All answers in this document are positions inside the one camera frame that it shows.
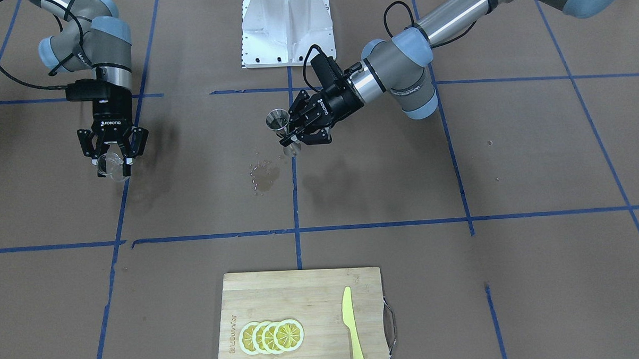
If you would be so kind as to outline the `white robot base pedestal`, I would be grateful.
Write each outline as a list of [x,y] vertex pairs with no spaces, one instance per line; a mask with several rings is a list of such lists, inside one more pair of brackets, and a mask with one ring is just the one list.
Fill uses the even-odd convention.
[[337,57],[330,0],[243,0],[241,66],[301,66],[313,44]]

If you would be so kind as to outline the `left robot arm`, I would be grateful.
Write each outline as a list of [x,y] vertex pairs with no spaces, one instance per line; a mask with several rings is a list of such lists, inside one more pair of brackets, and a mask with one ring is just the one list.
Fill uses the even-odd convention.
[[[279,143],[307,146],[332,141],[331,129],[340,121],[389,93],[411,119],[429,117],[438,107],[435,86],[428,74],[433,50],[463,37],[476,21],[514,0],[447,0],[410,23],[388,40],[371,40],[360,60],[343,69],[322,47],[313,44],[306,54],[321,89],[300,91],[288,109],[288,120],[277,133]],[[590,18],[615,0],[536,0],[565,15]]]

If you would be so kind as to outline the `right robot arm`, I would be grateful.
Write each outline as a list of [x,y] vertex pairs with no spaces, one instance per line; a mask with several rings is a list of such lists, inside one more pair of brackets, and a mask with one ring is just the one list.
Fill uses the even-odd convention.
[[110,172],[107,151],[119,147],[122,177],[131,175],[136,157],[143,154],[148,130],[135,127],[131,70],[131,30],[120,19],[113,0],[31,0],[66,22],[56,36],[38,45],[40,60],[56,73],[92,71],[92,79],[67,84],[68,101],[91,102],[93,122],[77,130],[82,153],[98,168],[98,176]]

